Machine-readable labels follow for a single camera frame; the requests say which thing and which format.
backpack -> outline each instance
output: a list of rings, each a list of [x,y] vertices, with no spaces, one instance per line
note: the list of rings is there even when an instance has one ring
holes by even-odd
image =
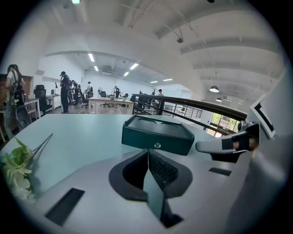
[[[10,90],[10,103],[12,106],[24,105],[24,89],[22,86],[22,78],[18,77],[16,80],[15,71],[12,71],[14,83]]]

office desk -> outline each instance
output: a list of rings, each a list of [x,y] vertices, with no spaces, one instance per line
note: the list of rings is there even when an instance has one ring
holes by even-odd
[[[121,143],[123,123],[130,117],[131,115],[102,114],[45,115],[19,132],[16,137],[31,149],[37,148],[53,133],[42,154],[33,163],[31,181],[36,195],[40,195],[82,166],[138,150]],[[179,122],[169,116],[148,117]],[[185,126],[195,136],[187,157],[211,160],[209,154],[196,151],[195,143],[214,137],[188,124]],[[16,147],[19,146],[13,138],[0,151],[0,156],[11,153]]]
[[[27,106],[27,105],[32,104],[32,103],[37,103],[37,107],[38,107],[38,118],[40,119],[41,118],[41,112],[40,112],[40,104],[39,104],[39,99],[38,98],[30,98],[29,100],[27,100],[24,103],[24,106]],[[27,112],[28,112],[29,115],[31,113],[33,113],[33,112],[37,112],[36,109],[35,109],[35,105],[34,105],[33,109],[28,110]],[[4,109],[0,109],[0,114],[4,114]],[[3,135],[3,132],[2,132],[1,126],[0,126],[0,135],[2,137],[3,142],[5,143],[6,141],[5,141],[5,138],[4,138],[4,135]]]
[[[88,113],[91,114],[92,113],[92,107],[91,107],[91,104],[93,104],[93,108],[94,108],[94,112],[97,114],[97,106],[96,104],[97,103],[100,103],[100,104],[104,104],[104,103],[114,103],[114,104],[125,104],[125,114],[127,114],[127,106],[130,106],[131,108],[131,114],[132,114],[132,110],[133,110],[133,106],[134,106],[134,103],[131,102],[130,100],[125,100],[125,101],[122,101],[122,99],[114,99],[114,100],[111,100],[110,98],[108,97],[91,97],[88,99]]]
[[[54,106],[54,98],[60,96],[60,94],[51,94],[51,95],[46,95],[46,98],[51,98],[52,99],[52,113],[54,114],[55,106]]]

security camera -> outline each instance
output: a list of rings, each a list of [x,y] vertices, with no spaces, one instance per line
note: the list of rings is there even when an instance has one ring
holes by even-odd
[[[178,43],[182,43],[182,42],[183,42],[183,39],[182,39],[182,38],[178,38],[178,39],[177,39],[177,42],[178,42]]]

white shirt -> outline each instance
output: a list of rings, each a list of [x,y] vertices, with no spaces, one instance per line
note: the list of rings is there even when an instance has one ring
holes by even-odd
[[[89,85],[87,86],[87,91],[88,91],[88,92],[90,91],[91,87],[92,87],[91,84],[89,84]]]
[[[9,87],[9,89],[7,91],[6,101],[10,101],[10,89],[11,89],[12,85],[14,84],[14,82],[17,82],[18,81],[18,74],[17,74],[17,72],[14,71],[14,74],[15,74],[15,77],[13,75],[13,72],[10,71],[8,73],[8,75],[7,75],[7,78],[10,79],[10,87]]]

black shirt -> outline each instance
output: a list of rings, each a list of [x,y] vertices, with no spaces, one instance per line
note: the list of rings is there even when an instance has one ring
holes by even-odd
[[[65,75],[62,79],[62,87],[61,90],[67,90],[69,89],[69,77],[68,75]]]

